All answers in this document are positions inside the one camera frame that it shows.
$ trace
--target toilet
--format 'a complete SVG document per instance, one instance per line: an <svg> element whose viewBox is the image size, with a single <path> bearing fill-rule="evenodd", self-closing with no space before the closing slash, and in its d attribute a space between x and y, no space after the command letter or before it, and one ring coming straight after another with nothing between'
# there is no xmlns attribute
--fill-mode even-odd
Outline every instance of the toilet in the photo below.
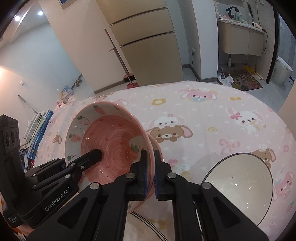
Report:
<svg viewBox="0 0 296 241"><path fill-rule="evenodd" d="M289 76L292 75L292 72L292 68L280 56L278 56L272 80L273 82L282 85L288 80Z"/></svg>

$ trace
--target tablecloth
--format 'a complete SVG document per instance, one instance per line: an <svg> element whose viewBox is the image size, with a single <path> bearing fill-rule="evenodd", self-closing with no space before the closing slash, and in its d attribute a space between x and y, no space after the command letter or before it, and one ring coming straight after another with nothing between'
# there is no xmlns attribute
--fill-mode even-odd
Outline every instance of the tablecloth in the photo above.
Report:
<svg viewBox="0 0 296 241"><path fill-rule="evenodd" d="M51 118L35 165L65 157L71 121L83 107L102 100L123 105L138 118L160 144L164 161L188 181L201 183L209 170L230 154L252 152L261 157L270 168L274 195L259 227L275 240L287 226L296 210L296 142L267 105L246 92L222 85L183 81L73 101ZM136 212L168 240L174 240L171 202L158 202L152 196Z"/></svg>

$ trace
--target black faucet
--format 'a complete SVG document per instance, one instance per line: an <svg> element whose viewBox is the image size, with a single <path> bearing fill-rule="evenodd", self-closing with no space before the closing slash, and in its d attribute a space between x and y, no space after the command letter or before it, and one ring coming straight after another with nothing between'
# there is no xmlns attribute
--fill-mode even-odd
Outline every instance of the black faucet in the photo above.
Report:
<svg viewBox="0 0 296 241"><path fill-rule="evenodd" d="M231 14L231 9L233 9L233 8L235 9L236 12L239 12L239 10L237 9L237 7L233 7L233 6L232 6L232 7L230 7L230 8L227 8L226 11L228 11L228 16L229 16L230 18L234 18L234 16Z"/></svg>

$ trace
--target toilet lid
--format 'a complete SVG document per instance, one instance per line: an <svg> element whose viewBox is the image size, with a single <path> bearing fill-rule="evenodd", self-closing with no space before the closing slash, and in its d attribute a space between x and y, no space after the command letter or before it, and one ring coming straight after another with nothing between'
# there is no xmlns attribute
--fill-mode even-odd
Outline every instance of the toilet lid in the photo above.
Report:
<svg viewBox="0 0 296 241"><path fill-rule="evenodd" d="M293 69L283 60L280 56L278 56L278 62L281 63L282 66L284 66L287 70L289 70L291 73L293 72Z"/></svg>

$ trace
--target patterned rug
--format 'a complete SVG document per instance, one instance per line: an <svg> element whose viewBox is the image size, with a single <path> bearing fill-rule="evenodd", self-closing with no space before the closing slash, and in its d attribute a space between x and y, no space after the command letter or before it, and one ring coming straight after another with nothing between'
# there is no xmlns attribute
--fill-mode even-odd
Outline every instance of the patterned rug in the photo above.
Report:
<svg viewBox="0 0 296 241"><path fill-rule="evenodd" d="M234 82L231 83L233 88L241 91L255 90L263 88L261 84L245 69L224 71L225 76L233 78Z"/></svg>

